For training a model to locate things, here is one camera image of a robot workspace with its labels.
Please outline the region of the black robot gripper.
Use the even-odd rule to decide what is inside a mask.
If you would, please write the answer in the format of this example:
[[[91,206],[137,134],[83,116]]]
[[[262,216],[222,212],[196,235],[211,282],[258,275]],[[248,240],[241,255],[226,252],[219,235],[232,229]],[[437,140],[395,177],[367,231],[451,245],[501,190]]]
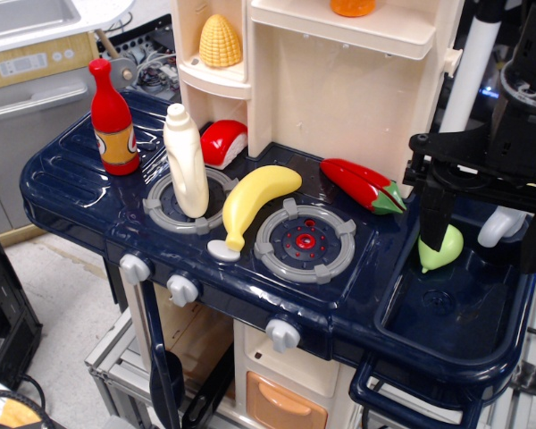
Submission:
[[[460,132],[416,134],[404,183],[421,198],[422,241],[440,251],[455,199],[536,211],[536,116]],[[527,215],[520,267],[536,273],[536,214]]]

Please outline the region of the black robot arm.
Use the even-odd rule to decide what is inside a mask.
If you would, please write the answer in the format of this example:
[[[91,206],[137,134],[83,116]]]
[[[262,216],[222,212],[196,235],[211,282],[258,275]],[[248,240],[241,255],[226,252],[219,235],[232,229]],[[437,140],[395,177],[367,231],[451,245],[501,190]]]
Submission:
[[[500,73],[490,123],[473,130],[414,135],[404,182],[421,197],[420,237],[440,250],[455,199],[498,206],[485,231],[512,231],[506,208],[532,215],[523,236],[521,270],[536,273],[536,2],[526,15],[514,56]]]

